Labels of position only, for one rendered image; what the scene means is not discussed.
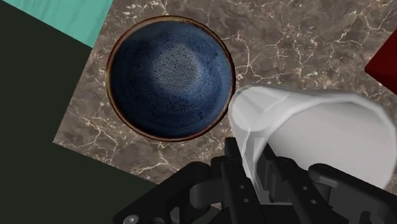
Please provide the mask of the white translucent cup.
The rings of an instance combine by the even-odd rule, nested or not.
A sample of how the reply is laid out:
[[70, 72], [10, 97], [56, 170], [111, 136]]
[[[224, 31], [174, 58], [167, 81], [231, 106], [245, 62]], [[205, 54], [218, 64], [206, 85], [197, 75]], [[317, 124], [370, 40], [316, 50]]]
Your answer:
[[246, 175], [264, 204], [269, 193], [260, 156], [266, 146], [303, 169], [327, 164], [379, 188], [397, 164], [394, 122], [382, 106], [354, 93], [251, 85], [233, 95], [228, 119]]

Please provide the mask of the dark red robot stand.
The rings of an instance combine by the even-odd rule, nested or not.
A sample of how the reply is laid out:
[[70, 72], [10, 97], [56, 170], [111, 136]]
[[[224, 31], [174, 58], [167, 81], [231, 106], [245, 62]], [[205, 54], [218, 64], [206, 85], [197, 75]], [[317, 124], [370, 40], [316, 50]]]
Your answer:
[[365, 66], [365, 72], [397, 95], [397, 29]]

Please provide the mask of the blue bowl with brown rim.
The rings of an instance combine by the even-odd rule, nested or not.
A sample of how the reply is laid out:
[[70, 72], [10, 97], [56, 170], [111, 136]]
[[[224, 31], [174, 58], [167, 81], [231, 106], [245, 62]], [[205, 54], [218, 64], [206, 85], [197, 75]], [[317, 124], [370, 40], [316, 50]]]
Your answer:
[[236, 75], [224, 42], [193, 19], [164, 15], [127, 29], [106, 64], [106, 93], [120, 120], [157, 141], [209, 132], [226, 115]]

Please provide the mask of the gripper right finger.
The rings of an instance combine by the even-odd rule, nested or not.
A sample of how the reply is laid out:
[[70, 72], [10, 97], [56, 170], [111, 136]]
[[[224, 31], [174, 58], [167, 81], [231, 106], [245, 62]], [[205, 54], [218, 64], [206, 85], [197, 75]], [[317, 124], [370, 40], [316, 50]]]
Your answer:
[[287, 224], [397, 224], [397, 196], [326, 164], [307, 170], [266, 146], [257, 163], [267, 208]]

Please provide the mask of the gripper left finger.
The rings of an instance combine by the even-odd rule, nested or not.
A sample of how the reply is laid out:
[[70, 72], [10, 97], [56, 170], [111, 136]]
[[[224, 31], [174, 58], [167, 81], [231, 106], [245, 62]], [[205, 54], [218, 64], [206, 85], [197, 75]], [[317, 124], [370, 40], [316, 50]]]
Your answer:
[[193, 224], [212, 204], [223, 210], [226, 224], [265, 222], [251, 180], [242, 167], [237, 141], [225, 139], [225, 154], [210, 164], [190, 162], [165, 181], [118, 212], [113, 224], [173, 224], [172, 210], [179, 209], [179, 224]]

